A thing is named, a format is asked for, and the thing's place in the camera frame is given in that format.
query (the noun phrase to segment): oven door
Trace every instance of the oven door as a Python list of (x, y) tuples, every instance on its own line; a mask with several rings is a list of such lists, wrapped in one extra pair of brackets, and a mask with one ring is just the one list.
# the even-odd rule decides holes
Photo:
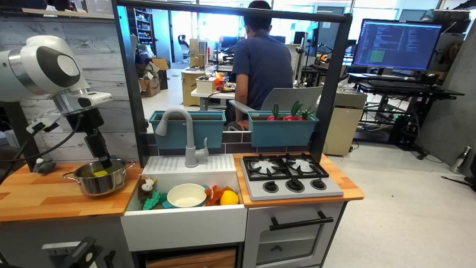
[(250, 208), (243, 267), (319, 266), (343, 203)]

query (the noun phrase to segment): blue shirt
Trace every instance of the blue shirt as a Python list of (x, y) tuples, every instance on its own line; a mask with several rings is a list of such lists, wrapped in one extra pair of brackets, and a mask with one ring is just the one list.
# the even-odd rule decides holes
[(236, 44), (233, 73), (249, 76), (247, 106), (255, 110), (274, 88), (293, 87), (291, 53), (267, 32)]

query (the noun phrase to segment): thermos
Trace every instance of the thermos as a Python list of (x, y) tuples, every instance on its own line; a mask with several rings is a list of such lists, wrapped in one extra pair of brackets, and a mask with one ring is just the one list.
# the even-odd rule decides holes
[(461, 167), (465, 164), (466, 159), (468, 158), (468, 155), (469, 155), (469, 152), (471, 151), (471, 149), (472, 148), (470, 146), (466, 146), (465, 150), (462, 153), (460, 153), (460, 155), (456, 159), (455, 164), (450, 168), (449, 171), (451, 171), (453, 173), (456, 173), (456, 174), (461, 173)]

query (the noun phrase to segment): man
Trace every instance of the man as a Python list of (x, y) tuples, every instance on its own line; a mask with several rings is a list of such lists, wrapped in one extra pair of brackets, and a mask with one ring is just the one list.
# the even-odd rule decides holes
[[(248, 8), (270, 10), (265, 1), (250, 3)], [(233, 72), (236, 74), (235, 100), (260, 110), (274, 88), (293, 86), (291, 53), (286, 46), (270, 37), (271, 18), (244, 17), (247, 39), (235, 46)], [(247, 117), (236, 109), (236, 123), (248, 129)]]

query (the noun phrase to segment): oven window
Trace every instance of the oven window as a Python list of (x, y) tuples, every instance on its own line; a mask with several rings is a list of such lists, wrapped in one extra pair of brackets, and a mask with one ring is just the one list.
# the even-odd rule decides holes
[(262, 232), (256, 265), (311, 256), (323, 226), (319, 224)]

